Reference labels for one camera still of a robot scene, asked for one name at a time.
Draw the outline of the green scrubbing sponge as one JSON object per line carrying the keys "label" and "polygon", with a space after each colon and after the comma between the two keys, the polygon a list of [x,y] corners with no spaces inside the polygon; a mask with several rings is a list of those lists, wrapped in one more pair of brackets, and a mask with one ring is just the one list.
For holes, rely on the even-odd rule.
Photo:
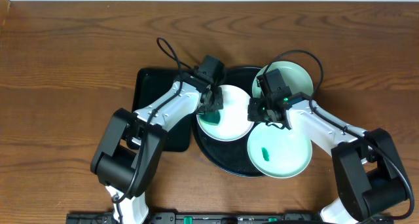
{"label": "green scrubbing sponge", "polygon": [[221,121],[221,114],[219,111],[210,111],[199,114],[199,119],[206,124],[217,126]]}

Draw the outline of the white round plate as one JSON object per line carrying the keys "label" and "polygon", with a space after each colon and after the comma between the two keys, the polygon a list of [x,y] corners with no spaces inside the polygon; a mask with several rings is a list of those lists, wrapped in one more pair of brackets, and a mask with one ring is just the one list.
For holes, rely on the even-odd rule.
{"label": "white round plate", "polygon": [[237,86],[221,85],[223,92],[223,109],[218,110],[221,121],[217,126],[203,123],[196,116],[199,127],[212,139],[234,141],[244,137],[253,127],[254,122],[247,119],[249,94]]}

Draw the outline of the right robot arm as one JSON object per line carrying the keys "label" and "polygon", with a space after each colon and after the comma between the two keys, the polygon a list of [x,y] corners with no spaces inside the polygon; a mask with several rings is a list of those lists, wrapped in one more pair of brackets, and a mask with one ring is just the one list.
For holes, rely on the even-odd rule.
{"label": "right robot arm", "polygon": [[278,122],[300,132],[330,154],[338,198],[320,212],[327,223],[366,221],[403,201],[414,209],[412,185],[390,134],[382,128],[367,131],[322,109],[310,96],[269,94],[251,98],[248,119]]}

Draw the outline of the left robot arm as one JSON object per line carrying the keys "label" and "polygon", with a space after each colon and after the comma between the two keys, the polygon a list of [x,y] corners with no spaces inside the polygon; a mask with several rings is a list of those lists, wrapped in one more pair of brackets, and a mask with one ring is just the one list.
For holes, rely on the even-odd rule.
{"label": "left robot arm", "polygon": [[145,191],[158,166],[168,132],[197,111],[220,109],[224,74],[181,73],[170,89],[148,106],[115,111],[90,164],[105,185],[117,223],[144,223]]}

